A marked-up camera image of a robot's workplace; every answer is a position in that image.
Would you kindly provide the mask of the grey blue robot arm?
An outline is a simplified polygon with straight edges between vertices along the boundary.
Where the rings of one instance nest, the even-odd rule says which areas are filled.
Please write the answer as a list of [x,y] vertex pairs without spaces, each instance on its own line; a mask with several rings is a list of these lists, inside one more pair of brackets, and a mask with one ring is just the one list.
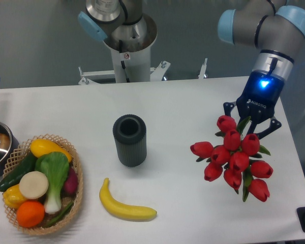
[[[78,22],[91,38],[110,49],[116,82],[162,79],[161,69],[150,69],[157,26],[143,13],[142,1],[87,1]],[[221,15],[218,37],[260,50],[241,96],[225,103],[224,112],[230,115],[237,108],[240,122],[251,122],[250,134],[268,120],[269,127],[257,134],[264,138],[281,126],[274,109],[305,41],[305,10],[286,1],[250,1],[242,10],[227,10]]]

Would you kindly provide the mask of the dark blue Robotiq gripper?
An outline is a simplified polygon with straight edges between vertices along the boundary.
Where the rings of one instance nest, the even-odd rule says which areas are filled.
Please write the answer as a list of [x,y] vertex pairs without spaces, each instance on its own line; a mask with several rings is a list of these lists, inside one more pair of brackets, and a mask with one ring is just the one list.
[[258,139],[262,139],[282,126],[273,115],[283,87],[284,80],[254,71],[236,102],[223,104],[224,114],[233,117],[237,122],[249,116],[256,124],[271,118],[269,127],[256,134]]

